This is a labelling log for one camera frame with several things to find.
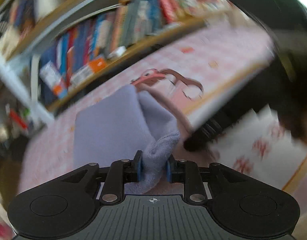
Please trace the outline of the purple and pink sweater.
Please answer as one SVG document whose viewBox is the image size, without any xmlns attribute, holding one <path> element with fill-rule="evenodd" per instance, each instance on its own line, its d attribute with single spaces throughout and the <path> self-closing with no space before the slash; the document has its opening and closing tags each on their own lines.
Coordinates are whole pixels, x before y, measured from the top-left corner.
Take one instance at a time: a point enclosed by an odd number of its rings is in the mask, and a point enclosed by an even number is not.
<svg viewBox="0 0 307 240">
<path fill-rule="evenodd" d="M 128 183 L 127 194 L 144 194 L 162 178 L 182 137 L 192 132 L 186 116 L 162 93 L 126 85 L 76 115 L 73 168 L 88 163 L 108 167 L 132 160 L 141 151 L 141 179 Z"/>
</svg>

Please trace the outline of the pink checkered table mat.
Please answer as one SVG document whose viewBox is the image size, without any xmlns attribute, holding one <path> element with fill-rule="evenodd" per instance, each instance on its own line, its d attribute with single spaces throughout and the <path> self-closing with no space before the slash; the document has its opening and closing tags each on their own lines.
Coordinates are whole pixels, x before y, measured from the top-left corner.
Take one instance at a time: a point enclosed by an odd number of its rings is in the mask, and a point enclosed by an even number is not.
<svg viewBox="0 0 307 240">
<path fill-rule="evenodd" d="M 143 58 L 71 105 L 29 142 L 18 192 L 99 157 L 95 127 L 101 114 L 90 108 L 122 87 L 143 82 L 197 127 L 203 114 L 272 58 L 271 44 L 260 27 L 232 28 L 221 21 Z M 307 145 L 292 139 L 275 111 L 247 112 L 209 148 L 209 153 L 189 153 L 178 146 L 175 156 L 200 166 L 217 160 L 286 191 L 298 201 L 301 215 L 307 214 Z"/>
</svg>

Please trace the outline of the orange white medicine box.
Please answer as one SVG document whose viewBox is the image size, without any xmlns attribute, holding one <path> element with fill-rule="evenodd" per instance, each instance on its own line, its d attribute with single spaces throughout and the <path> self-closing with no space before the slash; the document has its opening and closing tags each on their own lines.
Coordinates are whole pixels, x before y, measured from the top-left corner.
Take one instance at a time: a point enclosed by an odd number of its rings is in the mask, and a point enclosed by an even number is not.
<svg viewBox="0 0 307 240">
<path fill-rule="evenodd" d="M 103 57 L 98 57 L 97 59 L 89 61 L 85 66 L 81 67 L 76 73 L 72 75 L 70 83 L 74 86 L 78 86 L 92 75 L 100 72 L 106 66 L 107 63 Z"/>
</svg>

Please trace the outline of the white charger block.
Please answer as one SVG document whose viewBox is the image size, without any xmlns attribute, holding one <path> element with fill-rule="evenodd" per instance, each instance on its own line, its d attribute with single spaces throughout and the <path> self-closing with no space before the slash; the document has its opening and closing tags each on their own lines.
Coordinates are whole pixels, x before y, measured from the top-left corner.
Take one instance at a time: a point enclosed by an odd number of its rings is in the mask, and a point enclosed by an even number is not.
<svg viewBox="0 0 307 240">
<path fill-rule="evenodd" d="M 111 52 L 107 58 L 109 60 L 114 60 L 114 59 L 120 58 L 125 52 L 126 52 L 126 47 L 121 46 L 115 49 L 113 52 Z"/>
</svg>

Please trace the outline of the tall white orange box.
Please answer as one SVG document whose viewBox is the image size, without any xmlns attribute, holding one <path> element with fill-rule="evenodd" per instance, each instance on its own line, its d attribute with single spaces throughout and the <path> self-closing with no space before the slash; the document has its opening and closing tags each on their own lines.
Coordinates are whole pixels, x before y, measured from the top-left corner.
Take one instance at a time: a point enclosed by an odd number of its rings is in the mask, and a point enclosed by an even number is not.
<svg viewBox="0 0 307 240">
<path fill-rule="evenodd" d="M 67 87 L 64 83 L 63 77 L 51 61 L 47 62 L 41 68 L 39 76 L 59 99 L 62 99 L 67 95 Z"/>
</svg>

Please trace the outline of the row of leaning books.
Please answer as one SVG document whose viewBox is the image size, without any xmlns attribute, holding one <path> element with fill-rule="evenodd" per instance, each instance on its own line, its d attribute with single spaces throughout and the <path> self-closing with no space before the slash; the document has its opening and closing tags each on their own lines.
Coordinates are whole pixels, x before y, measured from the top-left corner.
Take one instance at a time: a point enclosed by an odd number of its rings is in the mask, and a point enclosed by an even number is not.
<svg viewBox="0 0 307 240">
<path fill-rule="evenodd" d="M 126 48 L 153 35 L 161 28 L 158 0 L 128 0 L 73 25 L 53 41 L 41 54 L 38 83 L 49 87 L 39 76 L 41 68 L 51 61 L 63 77 L 67 89 L 74 86 L 70 79 L 89 61 L 108 55 L 121 46 Z"/>
</svg>

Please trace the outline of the white shelf frame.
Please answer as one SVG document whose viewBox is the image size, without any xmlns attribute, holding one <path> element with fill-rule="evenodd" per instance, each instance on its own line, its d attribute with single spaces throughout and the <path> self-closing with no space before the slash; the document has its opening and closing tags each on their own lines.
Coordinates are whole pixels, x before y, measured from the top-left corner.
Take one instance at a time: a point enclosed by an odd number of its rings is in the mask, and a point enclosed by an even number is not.
<svg viewBox="0 0 307 240">
<path fill-rule="evenodd" d="M 219 10 L 204 17 L 189 17 L 174 23 L 166 23 L 161 11 L 162 24 L 158 32 L 127 47 L 120 58 L 108 59 L 104 69 L 67 89 L 67 95 L 62 99 L 39 85 L 39 58 L 62 31 L 127 1 L 0 0 L 0 80 L 22 103 L 24 116 L 30 124 L 50 123 L 56 111 L 102 76 L 150 47 L 201 26 L 204 19 L 228 6 L 224 0 Z"/>
</svg>

